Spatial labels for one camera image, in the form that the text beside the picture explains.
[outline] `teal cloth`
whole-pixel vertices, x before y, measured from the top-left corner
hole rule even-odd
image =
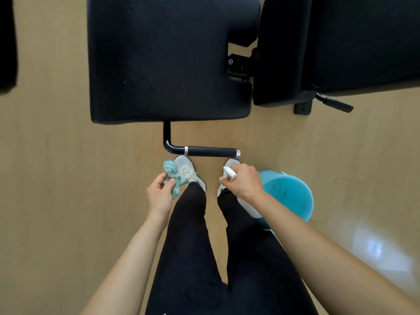
[[[189,180],[181,177],[178,166],[173,160],[166,160],[163,162],[163,169],[167,173],[168,177],[165,179],[163,184],[166,184],[170,179],[174,178],[176,180],[175,186],[172,188],[172,199],[175,199],[181,193],[181,186],[189,183]]]

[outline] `black pants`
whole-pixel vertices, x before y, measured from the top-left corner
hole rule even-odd
[[[227,189],[218,204],[228,223],[228,284],[220,278],[210,245],[205,192],[191,183],[172,213],[146,315],[317,314],[274,235]]]

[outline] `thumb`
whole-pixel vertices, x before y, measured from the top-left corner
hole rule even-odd
[[[162,188],[162,191],[171,193],[172,188],[176,185],[176,180],[174,178],[170,179]]]
[[[229,189],[229,186],[231,185],[231,183],[232,183],[232,181],[230,181],[230,180],[228,180],[228,179],[226,179],[226,178],[223,178],[223,177],[220,177],[219,178],[219,181],[220,181],[220,183],[222,184],[222,185],[224,185],[226,188],[228,188]]]

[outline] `shoe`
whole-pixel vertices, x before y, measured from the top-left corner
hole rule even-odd
[[[226,161],[225,163],[225,167],[230,167],[232,165],[238,165],[240,164],[239,160],[236,159],[229,159],[228,161]],[[227,178],[228,174],[223,170],[223,178]],[[220,184],[219,189],[217,189],[217,197],[219,197],[220,193],[222,192],[223,189],[226,189],[226,187],[222,184]]]
[[[206,192],[206,184],[203,180],[198,178],[194,166],[190,159],[185,157],[184,155],[178,156],[175,158],[175,163],[178,166],[179,173],[184,177],[187,178],[190,183],[191,182],[198,182],[200,187],[203,188],[204,192]]]

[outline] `person's left hand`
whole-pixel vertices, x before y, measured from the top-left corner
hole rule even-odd
[[[149,213],[147,220],[160,224],[163,228],[168,225],[169,214],[172,209],[172,188],[175,186],[175,179],[169,180],[165,185],[163,181],[167,178],[166,173],[161,173],[147,188],[147,202]]]

